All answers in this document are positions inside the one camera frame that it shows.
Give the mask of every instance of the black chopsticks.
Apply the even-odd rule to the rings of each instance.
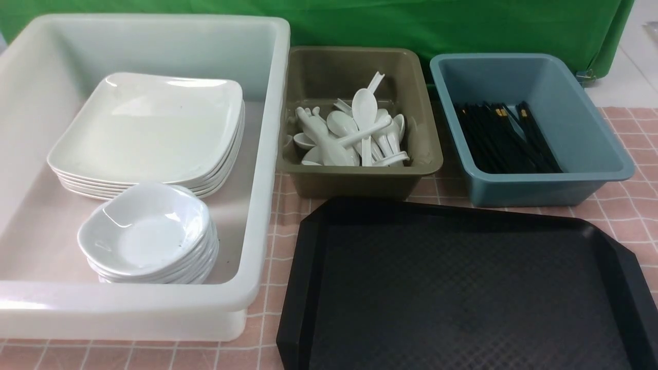
[[[455,104],[475,165],[492,174],[562,173],[530,107],[516,114],[505,104]]]

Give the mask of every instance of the black tray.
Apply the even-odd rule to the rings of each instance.
[[[296,369],[658,369],[635,255],[580,219],[335,198],[302,221]]]

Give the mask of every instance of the stack of bowls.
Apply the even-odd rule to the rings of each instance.
[[[207,197],[238,158],[244,111],[235,81],[112,74],[47,161],[64,188],[90,198],[110,200],[142,182]]]
[[[96,209],[78,244],[101,282],[201,284],[219,253],[205,203],[157,183],[133,186]]]

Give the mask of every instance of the green backdrop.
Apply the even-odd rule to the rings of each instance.
[[[47,13],[279,16],[292,45],[405,47],[440,53],[538,52],[574,72],[608,73],[632,0],[0,0],[11,41]]]

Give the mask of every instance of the blue plastic bin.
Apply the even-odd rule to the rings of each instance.
[[[634,172],[633,160],[567,66],[544,54],[446,54],[430,62],[470,201],[478,207],[577,205],[608,181]],[[475,166],[454,103],[527,101],[559,174],[489,174]]]

